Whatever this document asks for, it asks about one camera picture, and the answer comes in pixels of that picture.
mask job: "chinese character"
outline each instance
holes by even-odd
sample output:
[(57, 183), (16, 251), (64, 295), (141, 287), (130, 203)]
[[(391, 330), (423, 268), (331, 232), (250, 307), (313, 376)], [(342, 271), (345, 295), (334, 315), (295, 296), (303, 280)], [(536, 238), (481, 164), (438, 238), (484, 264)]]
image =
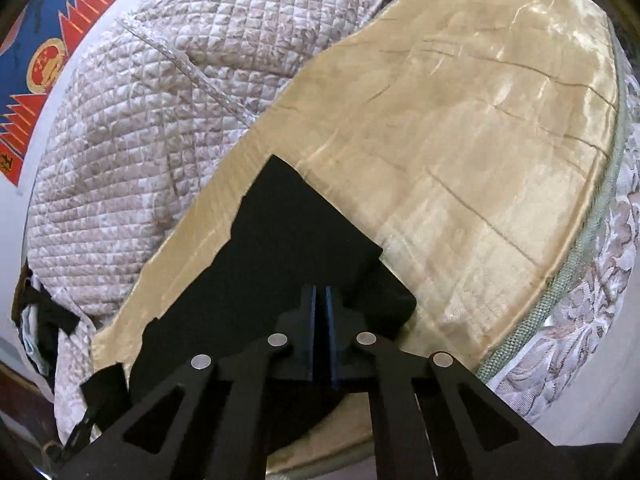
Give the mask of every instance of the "chinese character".
[(0, 153), (0, 171), (4, 174), (7, 174), (11, 171), (11, 168), (14, 165), (14, 158), (12, 156), (8, 156), (5, 153)]

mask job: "yellow fabric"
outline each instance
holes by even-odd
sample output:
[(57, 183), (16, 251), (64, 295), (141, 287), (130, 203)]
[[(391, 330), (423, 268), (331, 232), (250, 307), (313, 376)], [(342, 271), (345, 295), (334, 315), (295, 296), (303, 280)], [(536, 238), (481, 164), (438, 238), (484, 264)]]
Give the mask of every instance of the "yellow fabric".
[[(309, 62), (227, 155), (95, 337), (95, 369), (132, 364), (145, 325), (228, 240), (272, 153), (379, 244), (417, 298), (401, 347), (475, 367), (580, 229), (610, 149), (614, 72), (589, 0), (399, 0)], [(269, 468), (369, 435), (366, 397), (350, 397)]]

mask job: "silver rivet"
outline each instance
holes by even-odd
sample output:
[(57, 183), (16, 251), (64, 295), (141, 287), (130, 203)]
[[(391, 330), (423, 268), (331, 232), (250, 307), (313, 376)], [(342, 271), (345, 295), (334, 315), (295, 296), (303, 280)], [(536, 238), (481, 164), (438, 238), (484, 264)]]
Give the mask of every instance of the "silver rivet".
[(378, 339), (376, 338), (376, 335), (372, 334), (371, 332), (360, 332), (356, 336), (356, 341), (365, 346), (373, 345), (373, 343), (375, 343), (377, 340)]
[(440, 368), (448, 368), (453, 364), (453, 357), (446, 352), (438, 352), (433, 356), (433, 364)]
[(282, 346), (287, 344), (287, 336), (284, 334), (271, 334), (267, 339), (267, 343), (271, 346)]
[(196, 355), (191, 360), (191, 366), (193, 366), (196, 370), (204, 370), (211, 364), (211, 357), (206, 354)]

